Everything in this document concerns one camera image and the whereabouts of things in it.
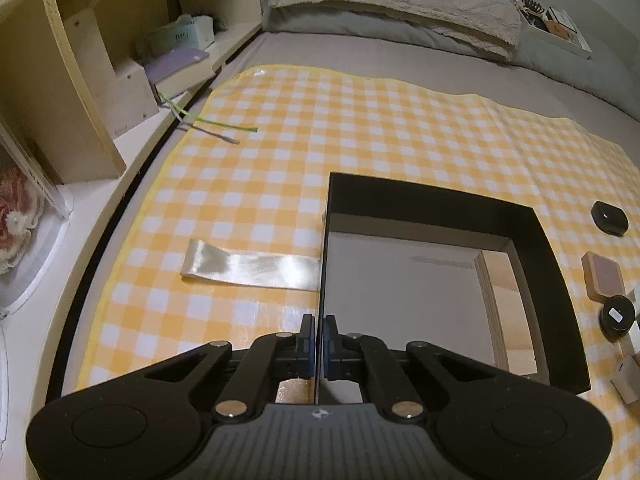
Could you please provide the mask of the black round jar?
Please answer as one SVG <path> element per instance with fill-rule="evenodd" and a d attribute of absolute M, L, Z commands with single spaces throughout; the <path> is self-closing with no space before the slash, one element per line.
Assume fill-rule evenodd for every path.
<path fill-rule="evenodd" d="M 599 312 L 600 329 L 608 341 L 618 341 L 626 336 L 636 322 L 634 304 L 623 295 L 605 299 Z"/>

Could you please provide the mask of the black square rounded case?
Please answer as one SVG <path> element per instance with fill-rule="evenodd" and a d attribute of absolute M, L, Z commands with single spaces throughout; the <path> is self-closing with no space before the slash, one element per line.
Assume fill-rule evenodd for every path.
<path fill-rule="evenodd" d="M 629 228 L 623 209 L 596 200 L 591 207 L 591 217 L 597 228 L 605 234 L 622 237 Z"/>

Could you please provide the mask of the purple notebook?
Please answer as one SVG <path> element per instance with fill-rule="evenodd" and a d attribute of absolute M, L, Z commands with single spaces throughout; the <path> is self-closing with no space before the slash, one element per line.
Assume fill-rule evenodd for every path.
<path fill-rule="evenodd" d="M 171 50 L 143 66 L 158 104 L 213 78 L 209 54 L 194 47 Z"/>

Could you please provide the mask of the white small box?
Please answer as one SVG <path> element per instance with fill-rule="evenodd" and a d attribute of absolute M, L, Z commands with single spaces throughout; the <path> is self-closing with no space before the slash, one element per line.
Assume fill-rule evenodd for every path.
<path fill-rule="evenodd" d="M 640 370 L 639 364 L 633 356 L 625 356 L 617 364 L 611 382 L 625 404 L 639 401 Z"/>

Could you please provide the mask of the clear plastic container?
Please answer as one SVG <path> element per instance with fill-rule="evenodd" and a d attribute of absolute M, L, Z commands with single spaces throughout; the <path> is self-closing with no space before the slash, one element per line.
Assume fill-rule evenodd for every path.
<path fill-rule="evenodd" d="M 35 156 L 1 125 L 1 316 L 29 300 L 47 274 L 73 210 Z"/>

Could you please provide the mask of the mint tissue box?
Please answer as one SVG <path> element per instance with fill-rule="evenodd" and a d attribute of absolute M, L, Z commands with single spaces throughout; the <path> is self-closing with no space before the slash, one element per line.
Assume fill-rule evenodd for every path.
<path fill-rule="evenodd" d="M 208 15 L 182 14 L 174 22 L 146 35 L 146 45 L 152 56 L 182 47 L 204 50 L 214 41 L 214 20 Z"/>

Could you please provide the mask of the grey bed sheet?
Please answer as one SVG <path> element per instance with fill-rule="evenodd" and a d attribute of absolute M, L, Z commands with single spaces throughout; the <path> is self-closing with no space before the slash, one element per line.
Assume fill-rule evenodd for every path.
<path fill-rule="evenodd" d="M 503 63 L 464 42 L 367 13 L 293 8 L 266 12 L 264 30 L 218 77 L 288 64 L 476 93 L 544 116 L 568 117 L 639 159 L 639 78 L 598 38 L 589 60 L 525 36 Z"/>

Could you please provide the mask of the pink square compact case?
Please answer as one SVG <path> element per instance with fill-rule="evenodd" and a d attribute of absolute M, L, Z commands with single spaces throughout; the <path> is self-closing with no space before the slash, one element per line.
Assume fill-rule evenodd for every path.
<path fill-rule="evenodd" d="M 595 252 L 585 252 L 582 270 L 587 296 L 591 300 L 605 302 L 610 297 L 625 295 L 622 270 L 616 261 Z"/>

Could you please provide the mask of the white tray with items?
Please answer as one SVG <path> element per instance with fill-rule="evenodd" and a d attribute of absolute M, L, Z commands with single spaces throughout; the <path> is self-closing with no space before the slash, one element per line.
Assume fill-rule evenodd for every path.
<path fill-rule="evenodd" d="M 524 34 L 581 58 L 591 58 L 587 39 L 568 13 L 554 6 L 544 6 L 537 0 L 512 0 L 518 9 Z"/>

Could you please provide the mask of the black storage box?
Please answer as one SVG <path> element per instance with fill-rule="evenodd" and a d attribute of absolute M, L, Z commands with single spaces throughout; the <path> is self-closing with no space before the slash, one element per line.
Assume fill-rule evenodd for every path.
<path fill-rule="evenodd" d="M 332 172 L 319 307 L 393 348 L 421 339 L 570 393 L 591 386 L 570 294 L 529 206 Z"/>

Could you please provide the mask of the yellow white checkered mat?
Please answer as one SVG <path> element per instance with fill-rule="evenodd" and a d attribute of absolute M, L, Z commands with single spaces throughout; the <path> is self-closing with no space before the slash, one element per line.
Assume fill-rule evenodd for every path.
<path fill-rule="evenodd" d="M 639 281 L 639 170 L 619 145 L 475 94 L 293 65 L 246 70 L 204 113 L 243 125 L 241 140 L 191 130 L 164 161 L 101 292 L 79 387 L 209 339 L 247 344 L 317 310 L 316 292 L 186 280 L 191 240 L 317 257 L 333 211 L 407 206 L 448 212 L 464 230 L 489 212 L 518 249 L 553 252 L 585 348 L 587 398 L 613 428 L 603 474 L 638 477 L 639 414 L 611 385 L 622 352 L 600 333 L 580 264 L 596 252 Z"/>

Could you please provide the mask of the shiny silver ribbon strip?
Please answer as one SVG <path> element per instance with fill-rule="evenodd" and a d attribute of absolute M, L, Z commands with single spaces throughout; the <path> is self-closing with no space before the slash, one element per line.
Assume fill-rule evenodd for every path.
<path fill-rule="evenodd" d="M 180 274 L 222 284 L 316 292 L 321 268 L 321 260 L 314 257 L 229 252 L 192 238 Z"/>

